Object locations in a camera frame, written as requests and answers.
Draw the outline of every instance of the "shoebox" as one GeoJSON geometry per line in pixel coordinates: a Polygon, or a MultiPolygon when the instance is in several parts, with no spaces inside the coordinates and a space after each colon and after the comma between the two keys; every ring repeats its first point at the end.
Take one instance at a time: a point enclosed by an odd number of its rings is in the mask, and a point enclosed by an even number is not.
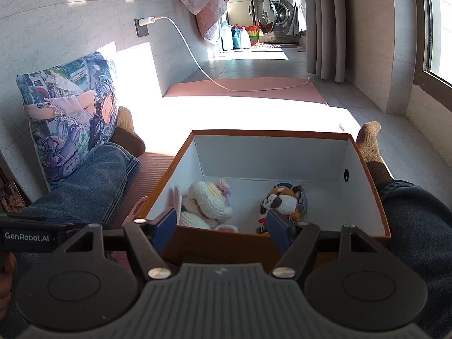
{"type": "Polygon", "coordinates": [[[211,261],[221,264],[261,262],[269,271],[279,260],[268,234],[259,235],[260,205],[278,183],[303,183],[307,212],[302,221],[323,231],[356,225],[382,243],[390,239],[386,216],[369,170],[350,134],[195,130],[164,174],[140,217],[154,219],[175,205],[174,189],[182,194],[196,181],[230,186],[234,213],[227,224],[239,233],[178,226],[163,257],[176,265],[211,261]]]}

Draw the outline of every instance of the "window frame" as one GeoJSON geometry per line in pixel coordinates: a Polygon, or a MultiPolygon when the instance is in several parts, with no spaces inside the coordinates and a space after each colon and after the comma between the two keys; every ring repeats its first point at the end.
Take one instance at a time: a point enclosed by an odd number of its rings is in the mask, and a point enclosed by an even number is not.
{"type": "Polygon", "coordinates": [[[452,86],[439,76],[428,71],[431,55],[430,37],[432,10],[430,0],[416,0],[417,9],[417,50],[413,83],[435,98],[452,112],[452,86]]]}

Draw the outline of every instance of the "laundry basket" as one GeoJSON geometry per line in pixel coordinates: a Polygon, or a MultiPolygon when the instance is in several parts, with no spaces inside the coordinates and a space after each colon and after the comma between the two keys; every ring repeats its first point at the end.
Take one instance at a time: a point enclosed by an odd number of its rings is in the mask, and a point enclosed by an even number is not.
{"type": "Polygon", "coordinates": [[[257,45],[259,43],[259,26],[251,25],[249,27],[243,27],[249,34],[249,39],[251,40],[251,45],[257,45]]]}

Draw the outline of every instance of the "plush dog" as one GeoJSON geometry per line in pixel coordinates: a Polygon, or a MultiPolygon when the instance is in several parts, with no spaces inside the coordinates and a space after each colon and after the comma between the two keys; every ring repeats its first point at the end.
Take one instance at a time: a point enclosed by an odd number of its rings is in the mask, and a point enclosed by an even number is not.
{"type": "Polygon", "coordinates": [[[229,186],[222,180],[213,182],[198,181],[190,185],[186,197],[182,197],[176,186],[175,199],[178,211],[178,224],[188,227],[238,232],[233,225],[225,225],[232,217],[229,205],[229,186]]]}
{"type": "Polygon", "coordinates": [[[270,209],[276,209],[283,216],[289,218],[292,223],[298,223],[300,213],[298,211],[298,202],[301,197],[301,187],[292,186],[287,182],[278,183],[262,200],[260,205],[259,223],[263,223],[262,227],[256,229],[257,234],[267,232],[267,212],[270,209]]]}

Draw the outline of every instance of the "metal screw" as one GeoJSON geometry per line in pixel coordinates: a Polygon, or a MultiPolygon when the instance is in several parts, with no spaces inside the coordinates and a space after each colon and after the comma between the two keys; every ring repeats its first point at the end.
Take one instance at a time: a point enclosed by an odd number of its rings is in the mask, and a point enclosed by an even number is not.
{"type": "Polygon", "coordinates": [[[293,270],[292,268],[281,266],[279,268],[273,269],[272,274],[276,278],[290,279],[295,276],[295,270],[293,270]]]}
{"type": "Polygon", "coordinates": [[[167,279],[171,276],[171,271],[167,268],[153,268],[147,272],[152,279],[167,279]]]}

